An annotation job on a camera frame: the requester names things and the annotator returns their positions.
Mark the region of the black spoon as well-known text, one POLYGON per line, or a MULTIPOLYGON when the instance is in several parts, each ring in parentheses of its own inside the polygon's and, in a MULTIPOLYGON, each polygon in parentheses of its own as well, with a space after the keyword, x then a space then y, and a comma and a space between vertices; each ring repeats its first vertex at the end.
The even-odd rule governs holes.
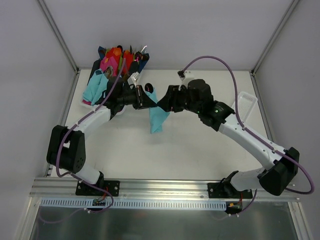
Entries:
POLYGON ((154 92, 154 87, 151 83, 146 83, 144 86, 144 90, 150 94, 154 92))

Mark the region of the teal paper napkin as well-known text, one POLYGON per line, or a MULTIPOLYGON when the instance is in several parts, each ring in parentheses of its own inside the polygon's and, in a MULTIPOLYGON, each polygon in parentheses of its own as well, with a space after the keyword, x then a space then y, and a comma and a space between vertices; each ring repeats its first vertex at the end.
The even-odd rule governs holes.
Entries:
MULTIPOLYGON (((155 103, 158 102, 156 90, 146 89, 146 95, 155 103)), ((149 124, 150 124, 150 133, 160 133, 163 131, 163 123, 166 121, 169 112, 164 111, 161 107, 151 107, 149 108, 149 124)))

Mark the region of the small white utensil tray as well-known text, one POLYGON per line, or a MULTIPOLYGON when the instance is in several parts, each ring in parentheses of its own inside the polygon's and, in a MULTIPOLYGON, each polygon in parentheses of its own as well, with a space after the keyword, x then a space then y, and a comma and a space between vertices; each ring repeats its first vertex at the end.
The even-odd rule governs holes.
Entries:
POLYGON ((243 122, 246 122, 257 105, 258 99, 254 95, 241 91, 237 95, 237 102, 239 117, 243 122))

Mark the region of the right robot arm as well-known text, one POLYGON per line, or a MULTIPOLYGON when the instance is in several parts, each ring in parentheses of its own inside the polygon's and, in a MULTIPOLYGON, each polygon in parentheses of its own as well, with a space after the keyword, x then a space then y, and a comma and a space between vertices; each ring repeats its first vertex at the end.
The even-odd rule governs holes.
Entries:
POLYGON ((214 99, 210 86, 202 79, 191 80, 188 85, 170 85, 157 104, 166 112, 186 110, 197 114, 203 124, 231 138, 258 160, 261 168, 236 170, 224 180, 223 190, 230 198, 259 187, 280 196, 298 172, 300 154, 295 148, 264 145, 240 125, 231 107, 214 99))

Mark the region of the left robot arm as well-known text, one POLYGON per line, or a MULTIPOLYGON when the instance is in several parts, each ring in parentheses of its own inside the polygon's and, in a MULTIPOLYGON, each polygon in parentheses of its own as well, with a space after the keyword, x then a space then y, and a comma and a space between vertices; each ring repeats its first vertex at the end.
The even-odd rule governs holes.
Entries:
POLYGON ((51 132, 46 160, 55 166, 57 176, 73 176, 87 184, 93 195, 101 194, 106 189, 104 175, 86 162, 86 139, 125 106, 136 110, 156 107, 156 102, 151 99, 153 93, 155 89, 150 83, 141 86, 111 82, 104 99, 89 113, 70 126, 56 125, 51 132))

